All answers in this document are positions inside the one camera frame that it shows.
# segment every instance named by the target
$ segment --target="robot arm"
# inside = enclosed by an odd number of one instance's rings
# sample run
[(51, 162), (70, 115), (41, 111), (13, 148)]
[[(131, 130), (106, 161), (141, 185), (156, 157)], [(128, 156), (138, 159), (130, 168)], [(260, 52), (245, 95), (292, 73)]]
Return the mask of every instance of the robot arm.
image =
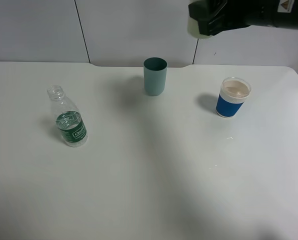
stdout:
[(251, 25), (298, 30), (298, 0), (198, 0), (189, 16), (206, 36)]

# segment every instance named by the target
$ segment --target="white surface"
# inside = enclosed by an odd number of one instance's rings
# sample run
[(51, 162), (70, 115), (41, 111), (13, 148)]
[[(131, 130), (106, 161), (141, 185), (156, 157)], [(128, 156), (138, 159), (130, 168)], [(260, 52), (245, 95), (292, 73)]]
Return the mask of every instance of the white surface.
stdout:
[[(0, 63), (0, 239), (298, 240), (297, 74), (169, 68), (159, 97), (143, 94), (142, 75)], [(214, 110), (229, 76), (252, 92), (224, 119)], [(81, 111), (80, 148), (54, 132), (52, 84)]]
[(189, 0), (77, 0), (91, 63), (142, 66), (160, 57), (192, 64), (197, 40), (187, 33)]
[(89, 62), (73, 0), (0, 0), (0, 61)]
[(224, 31), (199, 41), (195, 64), (298, 65), (298, 30), (264, 26)]

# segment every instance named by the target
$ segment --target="blue and white cup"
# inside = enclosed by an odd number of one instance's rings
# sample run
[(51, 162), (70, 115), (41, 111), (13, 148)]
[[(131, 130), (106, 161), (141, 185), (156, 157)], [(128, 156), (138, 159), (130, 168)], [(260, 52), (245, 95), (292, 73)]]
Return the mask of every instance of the blue and white cup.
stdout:
[(251, 92), (251, 86), (237, 77), (226, 78), (221, 85), (217, 113), (223, 118), (231, 118), (244, 104)]

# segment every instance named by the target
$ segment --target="bottle label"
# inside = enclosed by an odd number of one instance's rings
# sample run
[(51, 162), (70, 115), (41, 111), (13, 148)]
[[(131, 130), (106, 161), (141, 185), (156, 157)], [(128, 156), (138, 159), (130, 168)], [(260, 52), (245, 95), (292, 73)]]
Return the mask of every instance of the bottle label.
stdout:
[[(65, 113), (65, 115), (66, 114), (70, 115), (70, 114), (72, 114), (72, 112), (68, 111)], [(62, 118), (64, 118), (64, 114), (61, 114), (57, 118), (57, 121), (59, 121)], [(58, 129), (60, 130), (61, 135), (63, 136), (64, 140), (69, 143), (77, 143), (77, 142), (81, 141), (82, 139), (84, 139), (84, 137), (87, 134), (87, 130), (86, 130), (84, 121), (82, 119), (79, 122), (79, 124), (77, 126), (75, 126), (74, 128), (61, 129), (58, 127)]]

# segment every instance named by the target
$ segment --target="cup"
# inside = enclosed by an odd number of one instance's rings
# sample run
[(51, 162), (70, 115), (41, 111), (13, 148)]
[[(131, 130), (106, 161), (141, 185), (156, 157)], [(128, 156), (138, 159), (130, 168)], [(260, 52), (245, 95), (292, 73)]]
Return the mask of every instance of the cup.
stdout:
[(223, 118), (231, 118), (249, 97), (251, 86), (237, 77), (226, 78), (221, 85), (216, 112)]
[(143, 62), (144, 90), (149, 96), (158, 96), (165, 89), (168, 64), (159, 57)]

